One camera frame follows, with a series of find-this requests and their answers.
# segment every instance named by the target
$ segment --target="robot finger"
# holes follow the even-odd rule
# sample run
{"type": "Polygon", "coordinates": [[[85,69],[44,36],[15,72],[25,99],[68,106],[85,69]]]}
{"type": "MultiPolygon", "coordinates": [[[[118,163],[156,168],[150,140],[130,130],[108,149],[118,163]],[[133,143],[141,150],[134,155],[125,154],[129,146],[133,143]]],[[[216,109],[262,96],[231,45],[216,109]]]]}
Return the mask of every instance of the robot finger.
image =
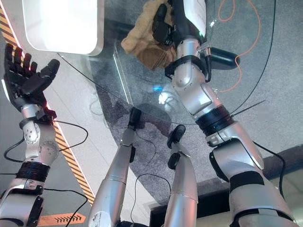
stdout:
{"type": "Polygon", "coordinates": [[[33,61],[32,64],[30,65],[30,72],[31,72],[31,74],[35,74],[36,73],[37,66],[38,66],[38,64],[35,61],[33,61]]]}
{"type": "Polygon", "coordinates": [[[12,57],[13,50],[14,50],[14,46],[12,44],[6,44],[5,59],[4,59],[5,71],[8,71],[8,70],[15,71],[15,67],[13,64],[13,57],[12,57]]]}
{"type": "Polygon", "coordinates": [[[30,63],[31,58],[32,58],[32,56],[29,53],[26,53],[24,60],[23,60],[24,76],[27,78],[29,78],[32,75],[31,71],[29,70],[29,63],[30,63]]]}
{"type": "Polygon", "coordinates": [[[14,56],[14,64],[16,67],[16,72],[19,74],[23,74],[23,68],[21,67],[21,56],[22,56],[22,49],[17,47],[15,50],[14,56]]]}

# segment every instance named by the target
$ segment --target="hazard stripe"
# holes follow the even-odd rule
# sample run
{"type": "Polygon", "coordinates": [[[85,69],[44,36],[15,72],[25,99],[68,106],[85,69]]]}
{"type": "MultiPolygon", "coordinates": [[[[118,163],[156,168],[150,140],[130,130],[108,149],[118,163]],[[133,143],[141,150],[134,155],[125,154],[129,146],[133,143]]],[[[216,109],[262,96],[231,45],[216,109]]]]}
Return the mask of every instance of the hazard stripe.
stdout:
{"type": "MultiPolygon", "coordinates": [[[[18,42],[16,40],[16,37],[14,36],[14,32],[11,30],[9,26],[9,19],[5,17],[5,9],[1,8],[2,3],[0,4],[0,31],[7,43],[10,43],[14,46],[13,55],[15,54],[15,49],[18,47],[18,42]]],[[[57,122],[54,122],[53,124],[54,130],[55,130],[55,140],[60,147],[60,149],[68,148],[68,143],[64,139],[64,136],[62,135],[62,131],[60,126],[57,124],[57,122]]],[[[62,151],[63,156],[65,160],[67,161],[67,164],[71,168],[71,171],[73,172],[77,182],[79,183],[80,188],[83,190],[83,193],[88,198],[89,203],[92,204],[94,202],[95,196],[85,178],[85,175],[83,174],[77,159],[72,152],[70,148],[62,151]]]]}

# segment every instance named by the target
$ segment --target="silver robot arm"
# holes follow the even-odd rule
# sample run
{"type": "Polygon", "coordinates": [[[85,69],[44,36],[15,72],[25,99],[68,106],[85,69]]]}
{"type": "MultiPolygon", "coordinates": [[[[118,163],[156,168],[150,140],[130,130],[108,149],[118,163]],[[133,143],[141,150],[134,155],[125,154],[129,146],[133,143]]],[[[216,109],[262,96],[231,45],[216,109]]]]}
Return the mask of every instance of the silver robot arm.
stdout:
{"type": "Polygon", "coordinates": [[[36,113],[43,111],[37,105],[22,107],[26,159],[12,180],[0,202],[0,226],[37,226],[43,208],[41,197],[50,166],[58,157],[52,124],[36,123],[36,113]]]}
{"type": "Polygon", "coordinates": [[[179,142],[184,133],[185,126],[178,125],[168,141],[168,147],[171,148],[168,166],[175,170],[175,177],[165,215],[165,227],[196,226],[196,175],[188,151],[179,142]]]}
{"type": "Polygon", "coordinates": [[[184,16],[183,0],[172,0],[172,8],[177,48],[172,85],[206,135],[208,145],[216,147],[210,160],[217,175],[230,182],[231,226],[297,226],[279,191],[262,174],[260,152],[205,82],[198,60],[202,40],[184,16]]]}
{"type": "Polygon", "coordinates": [[[113,162],[102,181],[89,213],[90,227],[116,227],[120,222],[129,163],[134,160],[134,131],[141,111],[133,108],[113,162]]]}
{"type": "Polygon", "coordinates": [[[60,63],[53,59],[40,72],[31,55],[25,54],[21,66],[22,49],[5,47],[4,90],[11,104],[21,112],[20,128],[26,142],[25,160],[0,201],[1,227],[35,227],[43,208],[41,194],[51,164],[59,147],[55,142],[53,119],[55,111],[48,110],[43,90],[55,78],[60,63]]]}

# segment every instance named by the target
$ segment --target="black cable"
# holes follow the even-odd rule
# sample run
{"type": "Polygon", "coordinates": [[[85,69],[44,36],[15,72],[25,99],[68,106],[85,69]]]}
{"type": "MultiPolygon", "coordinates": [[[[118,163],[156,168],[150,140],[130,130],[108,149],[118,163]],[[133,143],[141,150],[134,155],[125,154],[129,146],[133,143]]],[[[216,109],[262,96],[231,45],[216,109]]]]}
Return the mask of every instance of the black cable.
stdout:
{"type": "MultiPolygon", "coordinates": [[[[97,84],[95,81],[93,81],[92,79],[90,79],[88,76],[86,76],[83,72],[81,72],[79,69],[77,69],[76,67],[74,67],[72,64],[70,64],[63,56],[61,56],[59,53],[57,53],[62,59],[63,61],[65,61],[68,65],[70,65],[74,70],[76,70],[78,73],[80,73],[82,76],[84,76],[86,79],[88,79],[90,82],[92,82],[93,84],[95,84],[98,88],[106,91],[106,89],[104,89],[103,87],[101,87],[99,84],[97,84]]],[[[115,94],[113,93],[110,93],[111,95],[115,96],[116,98],[118,99],[121,99],[119,98],[118,96],[116,96],[115,94]]]]}
{"type": "Polygon", "coordinates": [[[139,175],[139,176],[137,177],[137,179],[136,179],[136,182],[134,183],[134,205],[133,205],[133,208],[132,208],[132,211],[131,211],[131,220],[132,220],[133,224],[134,224],[134,220],[133,220],[132,214],[133,214],[134,206],[135,206],[135,204],[136,204],[136,199],[137,199],[137,197],[136,197],[136,196],[137,196],[137,195],[136,195],[136,185],[137,185],[138,179],[139,179],[141,176],[144,176],[144,175],[152,175],[152,176],[156,176],[156,177],[159,177],[159,178],[165,180],[165,181],[169,184],[169,193],[171,193],[170,183],[169,183],[169,181],[168,181],[167,179],[165,179],[164,177],[161,177],[161,176],[158,176],[158,175],[155,175],[155,174],[141,174],[141,175],[139,175]]]}
{"type": "Polygon", "coordinates": [[[17,175],[17,174],[0,174],[0,175],[17,175]]]}
{"type": "Polygon", "coordinates": [[[238,114],[240,114],[240,113],[242,113],[242,112],[244,112],[244,111],[247,111],[247,110],[249,110],[250,108],[253,108],[254,106],[257,106],[257,105],[259,105],[259,104],[261,104],[261,103],[263,103],[263,102],[265,102],[265,100],[263,100],[263,101],[261,101],[261,102],[258,102],[258,103],[254,104],[254,105],[251,105],[250,107],[247,107],[247,108],[245,108],[244,110],[241,110],[241,111],[239,111],[239,112],[237,112],[237,113],[231,115],[231,117],[234,117],[234,116],[236,116],[236,115],[238,115],[238,114]]]}
{"type": "Polygon", "coordinates": [[[272,155],[278,157],[279,159],[281,159],[283,165],[282,165],[282,169],[281,169],[281,172],[280,172],[279,191],[280,191],[281,196],[282,196],[283,199],[284,199],[283,189],[282,189],[283,176],[284,176],[284,171],[285,171],[285,166],[286,166],[286,162],[285,162],[284,158],[283,158],[281,155],[276,154],[275,152],[273,152],[273,151],[271,151],[271,150],[269,150],[269,149],[267,149],[267,148],[261,146],[260,144],[257,144],[255,141],[253,141],[253,142],[254,142],[254,144],[256,144],[259,148],[262,148],[263,150],[265,150],[265,151],[269,152],[270,154],[272,154],[272,155]]]}
{"type": "Polygon", "coordinates": [[[147,139],[144,139],[144,138],[142,138],[141,136],[139,136],[137,130],[135,130],[135,132],[136,132],[136,135],[137,135],[140,139],[142,139],[142,140],[144,140],[144,141],[146,141],[146,142],[148,142],[148,143],[151,143],[151,144],[153,145],[153,147],[155,148],[155,152],[154,152],[152,158],[147,162],[147,163],[149,164],[149,163],[152,161],[152,159],[155,157],[156,153],[157,153],[157,147],[156,147],[156,145],[155,145],[151,140],[147,140],[147,139]]]}
{"type": "Polygon", "coordinates": [[[269,60],[271,48],[272,48],[272,45],[273,45],[274,30],[275,30],[275,20],[276,20],[276,0],[275,0],[275,4],[274,4],[273,30],[272,30],[272,35],[271,35],[271,41],[270,41],[270,46],[269,46],[269,52],[268,52],[268,56],[267,56],[267,59],[266,59],[266,62],[265,62],[264,69],[263,69],[263,71],[262,71],[262,73],[261,73],[261,76],[260,76],[260,78],[258,79],[256,85],[254,86],[254,88],[253,88],[252,91],[250,92],[250,94],[249,94],[249,95],[247,96],[247,98],[241,103],[240,106],[238,106],[234,111],[231,112],[231,114],[234,113],[234,112],[236,112],[239,108],[241,108],[241,107],[244,105],[244,103],[246,103],[246,101],[249,99],[249,97],[251,96],[251,94],[255,91],[257,85],[259,84],[259,82],[260,82],[260,80],[261,80],[261,78],[262,78],[262,76],[263,76],[263,74],[264,74],[264,71],[265,71],[266,66],[267,66],[267,64],[268,64],[268,60],[269,60]]]}
{"type": "Polygon", "coordinates": [[[68,123],[68,122],[63,122],[63,121],[57,121],[57,120],[53,120],[53,122],[58,122],[58,123],[62,123],[62,124],[72,125],[72,126],[81,128],[81,129],[83,129],[83,130],[86,132],[85,139],[84,139],[82,142],[77,143],[77,144],[75,144],[75,145],[72,145],[72,146],[70,146],[70,147],[68,147],[68,148],[61,149],[61,150],[59,150],[59,151],[63,151],[63,150],[66,150],[66,149],[69,149],[69,148],[73,148],[73,147],[75,147],[75,146],[78,146],[78,145],[84,143],[84,142],[86,141],[87,137],[89,136],[89,132],[88,132],[85,128],[83,128],[83,127],[81,127],[81,126],[79,126],[79,125],[77,125],[77,124],[68,123]]]}
{"type": "Polygon", "coordinates": [[[7,148],[7,149],[5,150],[5,152],[4,152],[4,154],[3,154],[4,158],[5,158],[6,160],[8,160],[8,161],[11,161],[11,162],[22,163],[23,161],[21,161],[21,160],[16,160],[16,159],[9,158],[9,157],[8,157],[8,153],[9,153],[12,149],[14,149],[15,147],[19,146],[21,143],[23,143],[23,141],[24,141],[24,137],[22,137],[22,139],[21,139],[19,142],[15,143],[14,145],[12,145],[12,146],[10,146],[9,148],[7,148]]]}
{"type": "Polygon", "coordinates": [[[76,191],[74,191],[74,190],[59,190],[59,189],[49,189],[49,188],[44,188],[44,190],[46,190],[46,191],[55,191],[55,192],[74,192],[74,193],[76,193],[76,194],[78,194],[78,195],[80,195],[80,196],[83,196],[83,197],[85,198],[84,203],[82,203],[82,205],[79,206],[79,207],[76,209],[76,211],[72,214],[70,220],[68,221],[68,223],[66,224],[65,227],[67,227],[67,226],[70,224],[72,218],[75,216],[75,214],[78,212],[78,210],[80,210],[81,207],[83,207],[84,204],[87,203],[87,201],[88,201],[88,198],[87,198],[85,195],[83,195],[83,194],[81,194],[81,193],[79,193],[79,192],[76,192],[76,191]]]}

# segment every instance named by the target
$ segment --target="glass tabletop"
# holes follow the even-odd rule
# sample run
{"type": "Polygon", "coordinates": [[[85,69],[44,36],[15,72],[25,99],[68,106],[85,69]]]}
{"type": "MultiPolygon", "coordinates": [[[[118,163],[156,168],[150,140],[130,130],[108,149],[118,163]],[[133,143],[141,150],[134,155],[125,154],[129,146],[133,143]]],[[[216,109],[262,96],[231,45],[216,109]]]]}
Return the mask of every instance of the glass tabletop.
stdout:
{"type": "MultiPolygon", "coordinates": [[[[147,69],[121,47],[145,2],[105,1],[102,52],[93,57],[60,55],[96,86],[143,112],[168,122],[195,124],[171,80],[164,76],[164,70],[147,69]]],[[[254,5],[249,1],[237,1],[235,6],[232,1],[221,3],[221,0],[209,0],[206,4],[206,38],[212,47],[239,54],[241,70],[212,70],[210,86],[233,112],[249,97],[265,69],[272,42],[274,0],[254,2],[254,5]]]]}

